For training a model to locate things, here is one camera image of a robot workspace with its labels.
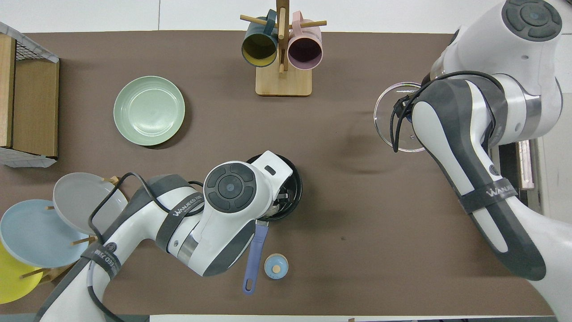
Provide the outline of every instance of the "cable strap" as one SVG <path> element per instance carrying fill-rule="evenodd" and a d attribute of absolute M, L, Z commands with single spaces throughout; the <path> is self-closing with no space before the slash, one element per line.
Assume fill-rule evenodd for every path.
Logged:
<path fill-rule="evenodd" d="M 163 220 L 163 223 L 157 232 L 157 236 L 155 237 L 155 243 L 160 249 L 167 253 L 169 252 L 167 249 L 169 241 L 171 240 L 175 230 L 177 230 L 178 226 L 181 224 L 182 219 L 185 218 L 185 215 L 187 215 L 193 208 L 204 201 L 205 198 L 202 193 L 194 193 L 183 199 L 169 212 L 167 217 L 165 217 L 165 220 Z"/>
<path fill-rule="evenodd" d="M 475 210 L 485 208 L 516 195 L 517 191 L 514 190 L 510 181 L 507 178 L 502 178 L 461 196 L 459 202 L 465 212 L 470 214 Z"/>
<path fill-rule="evenodd" d="M 112 249 L 117 247 L 114 243 L 111 243 L 111 245 L 113 245 Z M 81 254 L 81 257 L 94 261 L 97 265 L 103 268 L 105 272 L 107 272 L 111 280 L 121 269 L 119 258 L 117 258 L 110 249 L 97 242 L 89 245 L 85 252 Z"/>

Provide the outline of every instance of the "table surface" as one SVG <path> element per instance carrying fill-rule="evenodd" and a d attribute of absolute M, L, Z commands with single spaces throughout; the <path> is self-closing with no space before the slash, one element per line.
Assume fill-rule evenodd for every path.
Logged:
<path fill-rule="evenodd" d="M 372 112 L 388 86 L 419 81 L 450 35 L 324 33 L 324 60 L 306 98 L 259 97 L 240 55 L 244 32 L 111 32 L 29 35 L 61 58 L 59 161 L 0 167 L 0 210 L 51 199 L 70 172 L 176 173 L 204 180 L 229 160 L 265 150 L 286 156 L 304 183 L 294 213 L 270 224 L 263 258 L 282 253 L 288 275 L 261 273 L 242 294 L 247 258 L 201 278 L 144 241 L 105 293 L 122 314 L 551 315 L 523 279 L 494 257 L 428 153 L 394 154 Z M 181 90 L 179 132 L 155 147 L 124 139 L 113 103 L 132 79 L 158 75 Z M 137 183 L 123 191 L 131 196 Z M 54 284 L 0 314 L 35 312 Z"/>

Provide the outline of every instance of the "gray joint cap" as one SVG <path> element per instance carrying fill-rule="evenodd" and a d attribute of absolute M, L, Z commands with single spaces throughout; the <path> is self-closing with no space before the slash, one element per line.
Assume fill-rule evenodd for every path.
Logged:
<path fill-rule="evenodd" d="M 543 0 L 509 0 L 502 10 L 506 27 L 520 38 L 548 41 L 562 30 L 562 18 Z"/>
<path fill-rule="evenodd" d="M 206 179 L 205 198 L 223 213 L 236 213 L 246 208 L 256 194 L 256 180 L 252 170 L 241 163 L 218 166 Z"/>

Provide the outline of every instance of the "pink mug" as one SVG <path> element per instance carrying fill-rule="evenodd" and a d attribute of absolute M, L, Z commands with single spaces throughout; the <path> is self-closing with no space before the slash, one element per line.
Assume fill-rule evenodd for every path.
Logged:
<path fill-rule="evenodd" d="M 298 69 L 309 70 L 322 60 L 322 40 L 320 27 L 301 28 L 300 24 L 312 22 L 302 18 L 302 13 L 294 12 L 292 31 L 288 41 L 288 61 Z"/>

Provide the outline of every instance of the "yellow plate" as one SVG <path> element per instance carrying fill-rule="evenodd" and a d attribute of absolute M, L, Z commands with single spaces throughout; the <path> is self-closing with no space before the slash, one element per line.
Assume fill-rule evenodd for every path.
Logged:
<path fill-rule="evenodd" d="M 16 260 L 0 242 L 0 304 L 12 302 L 30 293 L 42 278 L 42 273 L 24 279 L 20 275 L 37 270 Z"/>

